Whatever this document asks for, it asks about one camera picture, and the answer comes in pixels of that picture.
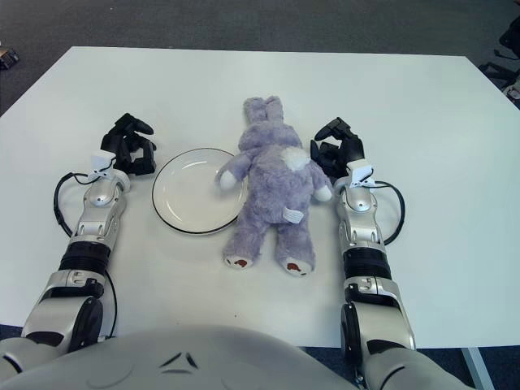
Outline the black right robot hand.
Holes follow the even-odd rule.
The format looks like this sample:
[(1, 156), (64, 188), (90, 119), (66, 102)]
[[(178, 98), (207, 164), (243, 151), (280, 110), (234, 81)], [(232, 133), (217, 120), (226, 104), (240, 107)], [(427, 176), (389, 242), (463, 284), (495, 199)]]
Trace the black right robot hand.
[(340, 117), (321, 128), (310, 141), (310, 157), (326, 176), (347, 176), (347, 164), (365, 158), (362, 140)]

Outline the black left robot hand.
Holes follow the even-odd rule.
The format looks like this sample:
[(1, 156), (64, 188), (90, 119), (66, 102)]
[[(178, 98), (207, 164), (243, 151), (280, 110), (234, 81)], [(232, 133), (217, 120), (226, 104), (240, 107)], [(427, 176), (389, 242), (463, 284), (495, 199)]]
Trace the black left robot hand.
[(147, 123), (125, 113), (102, 138), (101, 149), (115, 154), (115, 169), (135, 176), (153, 174), (157, 146), (145, 137), (153, 134)]

